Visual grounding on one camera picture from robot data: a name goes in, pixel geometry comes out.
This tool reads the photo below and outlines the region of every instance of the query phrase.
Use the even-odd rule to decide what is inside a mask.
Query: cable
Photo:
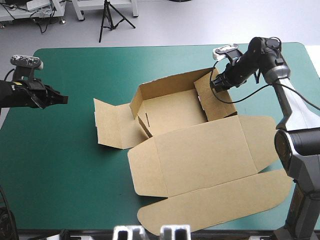
[[[273,85],[279,85],[279,86],[282,86],[282,87],[284,87],[284,88],[286,88],[286,89],[289,89],[290,91],[292,91],[292,92],[294,92],[295,94],[297,94],[297,95],[298,95],[303,101],[305,101],[307,104],[309,104],[310,106],[312,106],[312,107],[314,107],[315,109],[317,109],[317,110],[320,111],[320,107],[319,107],[319,106],[317,106],[317,105],[313,104],[312,102],[310,102],[308,99],[306,99],[306,98],[305,98],[300,92],[298,92],[297,90],[294,90],[294,89],[292,89],[292,88],[289,87],[289,86],[286,86],[286,85],[283,85],[283,84],[277,83],[277,82],[273,83]]]
[[[17,230],[16,229],[16,225],[14,224],[14,221],[13,221],[13,218],[12,218],[12,213],[10,211],[9,204],[8,204],[5,192],[3,191],[1,185],[0,185],[0,193],[1,193],[2,198],[4,200],[5,207],[6,207],[7,211],[8,211],[8,216],[9,216],[9,220],[10,220],[10,223],[11,223],[11,229],[12,229],[12,234],[13,234],[14,240],[19,240],[18,236],[17,236],[17,232],[16,232],[16,230]]]
[[[40,25],[38,22],[35,23],[35,24],[40,28],[41,34],[44,34],[44,33],[47,31],[47,28],[48,28],[48,25],[49,25],[49,24],[54,24],[54,23],[56,23],[56,22],[51,22],[51,20],[52,20],[52,18],[54,17],[55,13],[56,13],[56,9],[53,10],[52,15],[50,14],[49,21],[48,21],[47,24],[45,25],[44,30],[42,30],[42,27],[41,27],[41,25]]]
[[[27,10],[27,9],[25,9],[25,8],[18,7],[18,6],[8,5],[8,4],[3,3],[3,2],[0,2],[0,5],[6,6],[6,7],[10,8],[10,9],[19,9],[19,10],[23,10],[23,11],[26,11],[26,12],[32,12],[32,11],[29,11],[29,10]]]
[[[9,12],[9,10],[5,7],[5,5],[2,5],[2,7],[6,10],[6,12],[12,17],[13,20],[16,20],[14,16]]]
[[[211,79],[212,79],[212,75],[213,75],[214,69],[216,68],[215,66],[216,66],[217,63],[218,63],[218,62],[215,62],[215,64],[214,64],[213,67],[212,67],[212,70],[211,70],[211,73],[210,73],[210,81],[211,81]],[[253,96],[254,94],[260,92],[262,89],[264,89],[264,88],[266,88],[266,87],[269,87],[269,86],[274,86],[274,85],[279,85],[279,86],[282,86],[283,88],[289,89],[290,91],[292,91],[292,92],[294,92],[295,94],[297,94],[297,95],[298,95],[303,101],[305,101],[307,104],[309,104],[310,106],[312,106],[312,107],[314,107],[315,109],[317,109],[317,110],[320,111],[320,107],[319,107],[319,106],[317,106],[317,105],[313,104],[312,102],[310,102],[308,99],[306,99],[306,98],[305,98],[301,93],[299,93],[297,90],[295,90],[295,89],[293,89],[293,88],[291,88],[291,87],[289,87],[289,86],[286,86],[286,85],[284,85],[284,84],[277,83],[277,82],[274,82],[274,83],[271,83],[271,84],[266,84],[266,85],[260,87],[259,89],[255,90],[254,92],[252,92],[252,93],[249,94],[248,96],[246,96],[246,97],[244,97],[244,98],[242,98],[242,99],[240,99],[240,100],[237,100],[237,101],[224,101],[224,100],[222,100],[221,98],[219,98],[219,97],[216,95],[215,91],[214,91],[212,88],[211,88],[211,91],[212,91],[213,95],[215,96],[215,98],[216,98],[217,100],[219,100],[220,102],[222,102],[222,103],[224,103],[224,104],[236,104],[236,103],[240,103],[240,102],[242,102],[242,101],[250,98],[250,97]]]
[[[10,73],[12,73],[15,69],[12,68],[10,71],[8,71],[8,73],[5,75],[4,80],[3,81],[7,81],[7,78],[9,76]]]

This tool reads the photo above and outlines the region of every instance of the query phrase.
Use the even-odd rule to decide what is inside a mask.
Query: floor
[[[319,0],[145,0],[138,2],[138,10],[135,18],[130,9],[121,9],[136,29],[123,22],[117,30],[105,30],[102,43],[98,43],[102,11],[86,11],[85,21],[78,21],[71,2],[66,5],[66,24],[49,25],[44,34],[31,20],[7,24],[0,29],[0,78],[12,68],[12,55],[33,55],[41,48],[248,43],[255,36],[320,45]],[[308,49],[320,70],[319,48]],[[0,127],[7,111],[2,110]]]

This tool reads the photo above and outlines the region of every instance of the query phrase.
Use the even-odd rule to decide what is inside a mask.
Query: unfolded cardboard box
[[[134,189],[167,199],[142,207],[138,219],[192,231],[271,209],[291,189],[284,170],[259,173],[277,160],[275,122],[239,116],[209,86],[211,69],[141,84],[131,103],[94,100],[99,144],[126,149]],[[227,91],[219,97],[231,101]]]

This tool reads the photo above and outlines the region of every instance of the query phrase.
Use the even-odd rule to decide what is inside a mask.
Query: green table
[[[0,130],[0,183],[19,229],[112,229],[138,224],[140,207],[159,198],[138,196],[127,152],[97,144],[94,101],[128,103],[137,86],[164,76],[207,68],[217,45],[58,48],[34,55],[44,62],[36,76],[69,96],[68,105],[45,110],[12,108]],[[240,45],[245,51],[247,45]],[[320,103],[319,77],[305,47],[283,44],[292,83]],[[224,69],[227,62],[220,62]],[[264,83],[253,78],[230,91],[237,100]],[[240,114],[282,113],[270,87],[236,105]],[[270,169],[281,168],[280,161]],[[272,230],[284,224],[291,195],[278,207],[213,229]]]

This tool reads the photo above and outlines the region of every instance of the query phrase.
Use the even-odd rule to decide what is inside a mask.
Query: robotic arm
[[[16,68],[12,81],[0,80],[0,109],[12,107],[44,109],[50,105],[68,103],[67,96],[60,95],[60,92],[34,77],[35,70],[43,68],[43,62],[38,57],[14,55],[10,62]]]
[[[213,57],[228,58],[230,63],[210,80],[212,91],[239,87],[252,74],[258,83],[262,73],[266,83],[273,86],[283,113],[274,144],[283,168],[296,185],[285,225],[274,231],[273,238],[318,240],[314,228],[320,213],[320,117],[293,92],[281,41],[276,37],[254,37],[244,54],[233,44],[214,49]]]

